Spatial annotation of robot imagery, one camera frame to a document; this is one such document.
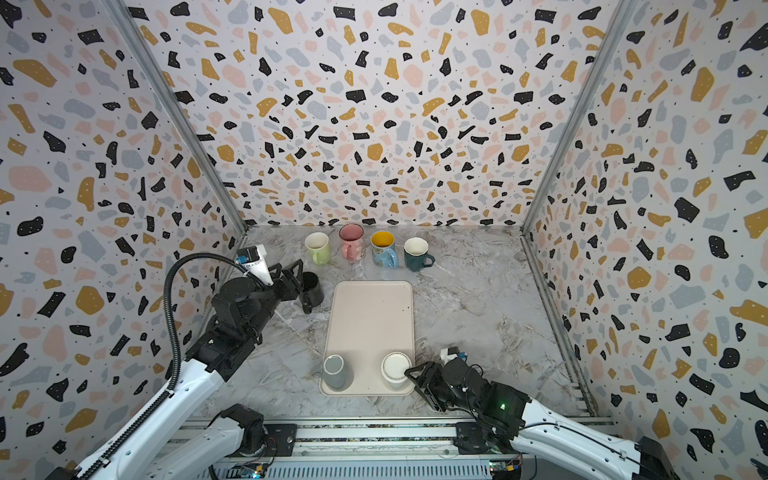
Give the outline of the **black mug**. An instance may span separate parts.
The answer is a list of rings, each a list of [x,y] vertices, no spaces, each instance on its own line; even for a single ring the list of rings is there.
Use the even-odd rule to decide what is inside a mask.
[[[302,291],[299,295],[303,312],[311,314],[324,301],[325,295],[319,277],[310,271],[302,273]]]

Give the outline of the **white mug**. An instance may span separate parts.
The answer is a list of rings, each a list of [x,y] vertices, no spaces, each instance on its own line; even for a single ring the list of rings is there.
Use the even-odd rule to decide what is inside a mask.
[[[411,367],[411,360],[405,353],[391,352],[383,358],[380,370],[392,389],[400,389],[407,382],[405,372]]]

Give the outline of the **light green mug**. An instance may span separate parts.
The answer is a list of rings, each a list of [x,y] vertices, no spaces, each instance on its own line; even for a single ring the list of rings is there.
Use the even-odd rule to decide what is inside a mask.
[[[331,261],[331,245],[327,234],[313,232],[304,241],[305,248],[315,265],[327,265]]]

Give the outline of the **pink mug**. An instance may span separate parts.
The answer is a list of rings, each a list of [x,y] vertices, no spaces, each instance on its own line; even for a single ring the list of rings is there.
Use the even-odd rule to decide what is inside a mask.
[[[341,255],[349,262],[357,262],[364,257],[364,229],[358,224],[347,224],[339,231],[342,242]]]

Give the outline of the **light blue mug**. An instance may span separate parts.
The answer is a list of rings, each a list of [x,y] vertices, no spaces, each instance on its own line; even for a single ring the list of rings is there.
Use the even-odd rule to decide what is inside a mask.
[[[399,260],[395,251],[395,236],[388,231],[378,231],[371,237],[373,262],[381,268],[396,269]]]

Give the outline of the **dark green mug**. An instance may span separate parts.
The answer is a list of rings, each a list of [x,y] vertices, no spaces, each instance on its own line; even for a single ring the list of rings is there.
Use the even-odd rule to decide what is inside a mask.
[[[420,237],[409,238],[404,243],[404,258],[406,268],[414,273],[435,264],[435,257],[429,253],[429,244]]]

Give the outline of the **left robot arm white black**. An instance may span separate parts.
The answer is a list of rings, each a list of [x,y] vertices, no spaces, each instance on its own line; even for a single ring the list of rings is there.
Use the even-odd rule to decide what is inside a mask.
[[[211,324],[184,351],[172,306],[176,275],[198,259],[220,261],[240,271],[214,295]],[[263,342],[263,330],[283,302],[304,290],[304,263],[267,265],[259,247],[238,251],[235,258],[200,252],[182,257],[168,271],[163,311],[172,351],[170,374],[130,422],[102,447],[72,468],[57,467],[51,479],[181,479],[195,475],[231,454],[273,456],[279,443],[269,434],[262,414],[235,404],[197,437],[159,458],[157,455],[191,414],[224,385]]]

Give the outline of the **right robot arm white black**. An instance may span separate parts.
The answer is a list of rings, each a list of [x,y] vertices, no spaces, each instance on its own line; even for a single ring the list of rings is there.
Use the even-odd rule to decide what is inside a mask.
[[[470,415],[456,427],[461,454],[530,454],[591,479],[678,477],[658,441],[621,439],[573,421],[512,386],[485,379],[461,358],[425,362],[404,375],[433,410]]]

